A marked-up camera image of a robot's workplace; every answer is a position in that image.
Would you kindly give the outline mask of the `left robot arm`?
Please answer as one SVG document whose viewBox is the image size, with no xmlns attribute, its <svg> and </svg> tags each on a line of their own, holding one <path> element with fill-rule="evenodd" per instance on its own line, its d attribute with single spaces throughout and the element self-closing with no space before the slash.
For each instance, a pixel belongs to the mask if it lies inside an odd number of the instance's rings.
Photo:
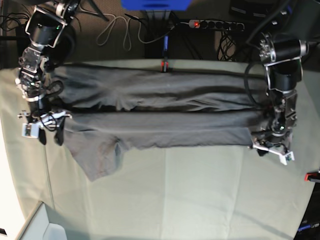
<svg viewBox="0 0 320 240">
<path fill-rule="evenodd" d="M 320 43 L 320 2 L 283 0 L 254 28 L 246 40 L 261 34 L 257 64 L 264 70 L 266 94 L 270 103 L 258 103 L 249 89 L 249 72 L 244 72 L 244 87 L 254 106 L 266 110 L 266 129 L 252 133 L 258 148 L 288 147 L 296 124 L 297 84 L 303 78 L 303 62 Z"/>
</svg>

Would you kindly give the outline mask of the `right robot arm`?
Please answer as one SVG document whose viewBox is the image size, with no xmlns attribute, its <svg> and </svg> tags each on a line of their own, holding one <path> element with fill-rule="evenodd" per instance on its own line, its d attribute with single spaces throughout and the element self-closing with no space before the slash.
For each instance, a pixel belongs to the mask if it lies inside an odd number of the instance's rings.
<svg viewBox="0 0 320 240">
<path fill-rule="evenodd" d="M 44 0 L 35 5 L 25 33 L 30 44 L 19 58 L 15 84 L 29 110 L 24 117 L 22 136 L 47 143 L 46 131 L 54 132 L 54 141 L 64 143 L 64 126 L 71 114 L 52 105 L 64 90 L 60 80 L 50 81 L 49 73 L 64 63 L 75 49 L 75 30 L 71 26 L 80 5 L 78 0 Z"/>
</svg>

